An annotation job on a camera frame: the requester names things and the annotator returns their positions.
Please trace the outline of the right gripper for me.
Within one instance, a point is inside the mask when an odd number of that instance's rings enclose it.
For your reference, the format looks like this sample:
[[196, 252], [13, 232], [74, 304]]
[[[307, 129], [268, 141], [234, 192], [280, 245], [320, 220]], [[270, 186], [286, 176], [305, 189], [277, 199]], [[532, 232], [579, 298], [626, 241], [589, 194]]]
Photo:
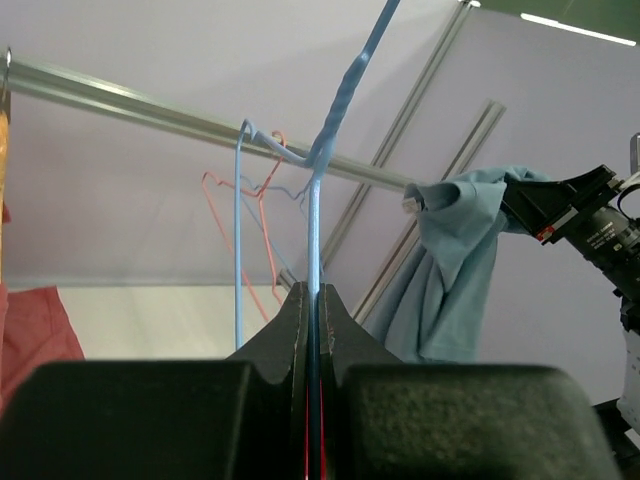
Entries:
[[561, 181], [508, 179], [501, 210], [542, 245], [557, 243], [616, 197], [622, 184], [605, 165]]

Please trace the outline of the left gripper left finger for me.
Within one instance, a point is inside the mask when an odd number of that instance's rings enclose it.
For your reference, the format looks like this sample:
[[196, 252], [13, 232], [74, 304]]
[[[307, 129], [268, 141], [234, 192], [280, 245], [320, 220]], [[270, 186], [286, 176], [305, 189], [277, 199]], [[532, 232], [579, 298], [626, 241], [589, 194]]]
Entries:
[[308, 295], [225, 360], [56, 362], [1, 419], [5, 479], [300, 479]]

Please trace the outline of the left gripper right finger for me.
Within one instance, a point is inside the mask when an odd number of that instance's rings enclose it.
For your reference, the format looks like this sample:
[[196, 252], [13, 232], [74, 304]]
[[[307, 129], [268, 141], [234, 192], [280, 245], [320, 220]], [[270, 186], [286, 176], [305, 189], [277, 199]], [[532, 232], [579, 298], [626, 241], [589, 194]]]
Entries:
[[540, 365], [406, 364], [319, 296], [332, 479], [617, 479], [578, 383]]

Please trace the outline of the grey t shirt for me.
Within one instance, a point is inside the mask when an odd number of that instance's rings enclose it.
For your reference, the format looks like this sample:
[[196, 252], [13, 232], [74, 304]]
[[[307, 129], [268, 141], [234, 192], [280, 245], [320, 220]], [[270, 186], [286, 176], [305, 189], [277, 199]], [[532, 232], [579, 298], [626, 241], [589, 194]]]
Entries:
[[507, 183], [548, 179], [507, 166], [407, 186], [403, 206], [417, 222], [419, 242], [363, 328], [406, 363], [474, 361], [498, 237], [524, 231], [501, 209]]

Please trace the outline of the light blue wire hanger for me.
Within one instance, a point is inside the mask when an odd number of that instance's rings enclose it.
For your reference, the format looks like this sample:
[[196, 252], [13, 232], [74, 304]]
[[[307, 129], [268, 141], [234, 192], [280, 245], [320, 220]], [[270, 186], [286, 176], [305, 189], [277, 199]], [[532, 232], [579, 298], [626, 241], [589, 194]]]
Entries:
[[241, 200], [262, 233], [265, 233], [264, 227], [266, 226], [265, 199], [271, 198], [273, 195], [287, 197], [291, 203], [296, 203], [298, 206], [300, 215], [304, 219], [304, 224], [308, 223], [308, 208], [305, 206], [305, 201], [306, 201], [306, 195], [310, 189], [309, 183], [307, 183], [305, 187], [296, 194], [292, 193], [290, 190], [280, 185], [267, 186], [266, 191], [263, 192], [261, 197], [256, 196], [256, 199], [258, 201], [258, 210], [259, 210], [259, 212], [256, 212], [249, 204], [247, 198], [251, 194], [258, 194], [260, 188], [263, 187], [263, 184], [253, 184], [251, 179], [245, 175], [241, 175], [240, 179], [249, 189], [248, 193], [242, 193]]

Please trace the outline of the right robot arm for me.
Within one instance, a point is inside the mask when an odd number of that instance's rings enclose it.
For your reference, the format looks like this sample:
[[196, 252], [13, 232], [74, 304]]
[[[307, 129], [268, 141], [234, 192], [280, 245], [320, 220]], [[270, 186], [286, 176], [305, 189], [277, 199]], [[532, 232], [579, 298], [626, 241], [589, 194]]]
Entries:
[[595, 406], [617, 463], [639, 463], [628, 438], [639, 430], [639, 220], [622, 200], [639, 190], [639, 174], [619, 179], [601, 165], [583, 175], [552, 182], [508, 180], [501, 209], [541, 244], [564, 239], [613, 285], [621, 299], [626, 348], [624, 387], [616, 400]]

